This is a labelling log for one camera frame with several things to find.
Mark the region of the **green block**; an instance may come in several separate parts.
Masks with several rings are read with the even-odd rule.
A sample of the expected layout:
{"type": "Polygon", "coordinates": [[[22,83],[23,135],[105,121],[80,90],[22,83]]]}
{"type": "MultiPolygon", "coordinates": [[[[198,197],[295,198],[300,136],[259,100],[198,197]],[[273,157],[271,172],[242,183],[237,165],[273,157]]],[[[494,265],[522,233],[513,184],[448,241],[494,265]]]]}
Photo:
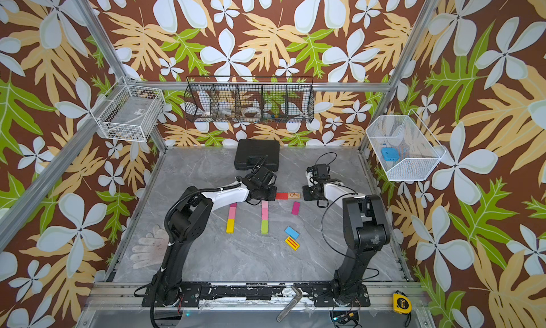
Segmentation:
{"type": "Polygon", "coordinates": [[[261,221],[260,233],[262,235],[269,234],[269,221],[268,220],[262,220],[261,221]]]}

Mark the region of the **blue block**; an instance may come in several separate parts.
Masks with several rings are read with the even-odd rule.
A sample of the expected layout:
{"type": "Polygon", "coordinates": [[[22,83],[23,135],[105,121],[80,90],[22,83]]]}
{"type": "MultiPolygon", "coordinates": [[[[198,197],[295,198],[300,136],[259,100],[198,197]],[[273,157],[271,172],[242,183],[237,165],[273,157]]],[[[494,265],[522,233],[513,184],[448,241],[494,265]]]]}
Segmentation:
{"type": "Polygon", "coordinates": [[[297,240],[299,238],[299,232],[297,232],[291,227],[287,227],[284,231],[289,237],[291,237],[294,240],[297,240]]]}

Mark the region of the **yellow red striped block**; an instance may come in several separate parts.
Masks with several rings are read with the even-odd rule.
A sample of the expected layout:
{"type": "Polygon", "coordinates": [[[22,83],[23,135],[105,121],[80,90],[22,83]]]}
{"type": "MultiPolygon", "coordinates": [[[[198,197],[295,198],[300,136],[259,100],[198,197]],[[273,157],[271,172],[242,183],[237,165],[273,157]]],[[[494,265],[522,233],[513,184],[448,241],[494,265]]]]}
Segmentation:
{"type": "Polygon", "coordinates": [[[290,247],[292,248],[294,251],[297,251],[300,247],[300,245],[297,243],[296,240],[294,240],[292,237],[287,237],[285,239],[285,243],[290,247]]]}

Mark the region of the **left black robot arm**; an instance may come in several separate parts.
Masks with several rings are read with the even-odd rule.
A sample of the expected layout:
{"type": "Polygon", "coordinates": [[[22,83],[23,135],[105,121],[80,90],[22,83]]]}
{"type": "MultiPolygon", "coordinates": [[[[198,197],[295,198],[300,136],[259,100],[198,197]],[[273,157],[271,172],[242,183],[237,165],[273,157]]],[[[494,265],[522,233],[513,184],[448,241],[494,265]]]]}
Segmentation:
{"type": "Polygon", "coordinates": [[[205,231],[210,214],[231,204],[276,200],[276,179],[276,174],[259,165],[226,186],[188,187],[165,216],[168,244],[161,267],[146,289],[142,305],[149,308],[175,305],[179,301],[183,267],[191,245],[205,231]]]}

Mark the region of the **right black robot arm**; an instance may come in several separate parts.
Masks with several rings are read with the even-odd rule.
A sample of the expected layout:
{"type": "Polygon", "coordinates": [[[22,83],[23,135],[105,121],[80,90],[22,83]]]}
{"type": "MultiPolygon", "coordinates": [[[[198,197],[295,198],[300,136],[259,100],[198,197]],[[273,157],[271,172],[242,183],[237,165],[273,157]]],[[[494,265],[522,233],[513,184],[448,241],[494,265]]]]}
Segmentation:
{"type": "Polygon", "coordinates": [[[389,244],[390,232],[385,207],[377,195],[365,195],[330,176],[327,164],[307,167],[304,200],[325,202],[325,210],[338,205],[342,210],[343,236],[347,252],[330,285],[317,285],[312,297],[316,308],[369,307],[364,273],[371,259],[389,244]]]}

